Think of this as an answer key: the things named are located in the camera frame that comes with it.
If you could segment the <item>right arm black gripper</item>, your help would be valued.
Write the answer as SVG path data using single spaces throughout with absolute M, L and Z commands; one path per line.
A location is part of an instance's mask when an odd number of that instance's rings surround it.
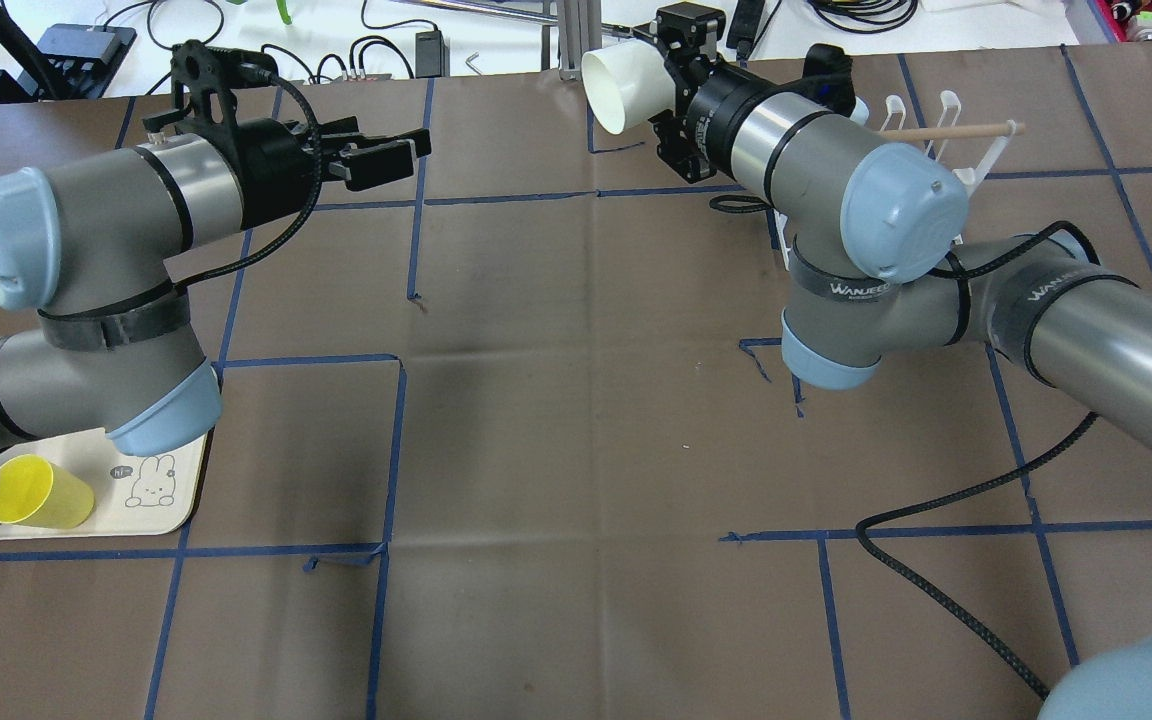
M 657 156 L 695 184 L 732 172 L 732 146 L 755 105 L 772 94 L 772 83 L 719 58 L 727 15 L 702 3 L 660 6 L 654 46 L 676 83 L 675 108 L 652 118 Z

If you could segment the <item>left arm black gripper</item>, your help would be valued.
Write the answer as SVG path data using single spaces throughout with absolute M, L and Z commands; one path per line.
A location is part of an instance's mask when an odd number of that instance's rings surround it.
M 358 118 L 319 126 L 317 152 L 305 122 L 259 118 L 221 123 L 221 146 L 238 179 L 241 223 L 264 225 L 293 217 L 314 204 L 314 161 L 326 164 L 326 182 L 362 192 L 410 179 L 417 159 L 433 151 L 429 129 L 397 135 L 365 135 Z

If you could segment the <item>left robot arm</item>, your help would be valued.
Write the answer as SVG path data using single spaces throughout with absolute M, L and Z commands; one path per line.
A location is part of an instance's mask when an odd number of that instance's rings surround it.
M 0 454 L 91 429 L 138 457 L 206 435 L 220 386 L 166 262 L 314 209 L 319 179 L 370 190 L 431 151 L 429 129 L 366 136 L 355 118 L 145 124 L 175 132 L 0 177 L 0 306 L 40 323 L 0 338 Z

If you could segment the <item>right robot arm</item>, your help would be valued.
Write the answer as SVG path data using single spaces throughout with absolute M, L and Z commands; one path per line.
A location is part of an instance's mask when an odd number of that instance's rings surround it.
M 817 44 L 803 77 L 773 85 L 717 50 L 723 12 L 672 3 L 636 31 L 669 79 L 652 123 L 660 158 L 685 181 L 727 174 L 799 225 L 786 265 L 782 357 L 823 389 L 867 382 L 900 348 L 982 342 L 1087 415 L 1049 450 L 952 495 L 856 524 L 861 547 L 977 634 L 1023 679 L 1043 719 L 1152 719 L 1152 637 L 1074 667 L 1053 689 L 988 626 L 905 562 L 870 529 L 931 511 L 1041 468 L 1094 420 L 1152 450 L 1152 295 L 1098 259 L 1066 220 L 1041 232 L 955 247 L 967 223 L 963 181 L 909 143 L 854 119 L 851 59 Z

